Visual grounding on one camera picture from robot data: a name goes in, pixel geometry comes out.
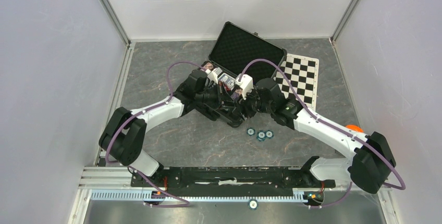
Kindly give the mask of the pink poker chip stack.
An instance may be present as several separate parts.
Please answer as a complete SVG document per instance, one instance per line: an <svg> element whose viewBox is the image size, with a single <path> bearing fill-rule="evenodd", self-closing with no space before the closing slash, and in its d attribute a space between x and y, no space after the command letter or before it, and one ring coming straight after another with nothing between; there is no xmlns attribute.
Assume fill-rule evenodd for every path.
<svg viewBox="0 0 442 224"><path fill-rule="evenodd" d="M214 65L211 62L205 63L203 68L205 68L206 70L210 70L210 71L213 71L215 69Z"/></svg>

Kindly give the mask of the green 50 chip cluster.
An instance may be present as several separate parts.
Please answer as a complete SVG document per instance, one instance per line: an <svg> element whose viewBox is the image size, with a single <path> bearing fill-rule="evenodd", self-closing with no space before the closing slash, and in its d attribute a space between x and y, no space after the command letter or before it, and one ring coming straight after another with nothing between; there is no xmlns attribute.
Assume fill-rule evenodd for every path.
<svg viewBox="0 0 442 224"><path fill-rule="evenodd" d="M266 136L265 136L265 132L264 132L264 131L259 131L259 132L257 133L257 137L260 137L260 138L265 139L265 138L266 138Z"/></svg>
<svg viewBox="0 0 442 224"><path fill-rule="evenodd" d="M255 135L255 130L253 128L248 128L247 129L247 135L249 135L249 136Z"/></svg>

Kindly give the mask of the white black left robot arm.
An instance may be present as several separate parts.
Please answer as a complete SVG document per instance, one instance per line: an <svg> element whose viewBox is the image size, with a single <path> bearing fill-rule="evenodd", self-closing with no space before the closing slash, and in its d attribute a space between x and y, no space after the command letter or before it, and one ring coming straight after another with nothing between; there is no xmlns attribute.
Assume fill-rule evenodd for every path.
<svg viewBox="0 0 442 224"><path fill-rule="evenodd" d="M151 186L163 182L161 164L143 150L146 133L171 119L180 118L194 109L218 117L222 106L227 106L238 84L228 74L193 70L165 99L150 106L128 110L117 108L107 123L98 144L106 151L105 160L131 167L144 174Z"/></svg>

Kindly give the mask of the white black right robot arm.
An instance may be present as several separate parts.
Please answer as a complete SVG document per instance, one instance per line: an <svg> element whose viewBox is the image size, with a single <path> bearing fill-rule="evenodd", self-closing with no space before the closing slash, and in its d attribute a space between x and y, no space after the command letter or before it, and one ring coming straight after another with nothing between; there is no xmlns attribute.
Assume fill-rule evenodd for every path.
<svg viewBox="0 0 442 224"><path fill-rule="evenodd" d="M375 194L396 166L384 135L365 134L337 124L294 98L286 98L271 78L256 85L249 75L235 80L240 103L252 113L270 114L279 125L308 134L343 155L340 159L316 158L302 170L301 180L315 186L324 180L351 181L367 193Z"/></svg>

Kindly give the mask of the blue playing card deck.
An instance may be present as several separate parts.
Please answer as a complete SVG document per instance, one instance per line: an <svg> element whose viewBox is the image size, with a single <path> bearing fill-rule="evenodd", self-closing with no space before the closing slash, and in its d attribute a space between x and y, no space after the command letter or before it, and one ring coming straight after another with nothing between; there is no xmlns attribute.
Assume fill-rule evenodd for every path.
<svg viewBox="0 0 442 224"><path fill-rule="evenodd" d="M222 73L218 80L221 81L229 90L235 87L235 79L226 73Z"/></svg>

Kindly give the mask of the black white chessboard mat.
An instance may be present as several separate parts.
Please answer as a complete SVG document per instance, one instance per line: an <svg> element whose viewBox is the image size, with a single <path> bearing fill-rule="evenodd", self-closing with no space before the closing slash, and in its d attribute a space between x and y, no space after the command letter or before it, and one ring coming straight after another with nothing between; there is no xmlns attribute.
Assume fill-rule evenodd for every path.
<svg viewBox="0 0 442 224"><path fill-rule="evenodd" d="M277 82L285 97L295 98L291 86L299 98L312 110L316 110L319 59L306 56L288 54L280 65L282 74L275 72L273 79Z"/></svg>

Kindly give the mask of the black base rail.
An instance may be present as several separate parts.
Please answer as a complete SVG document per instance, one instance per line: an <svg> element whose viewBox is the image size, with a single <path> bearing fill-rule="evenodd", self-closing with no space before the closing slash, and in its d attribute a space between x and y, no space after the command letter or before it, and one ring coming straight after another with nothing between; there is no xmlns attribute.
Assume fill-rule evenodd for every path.
<svg viewBox="0 0 442 224"><path fill-rule="evenodd" d="M299 167L168 167L149 178L174 196L291 196L293 189L335 188Z"/></svg>

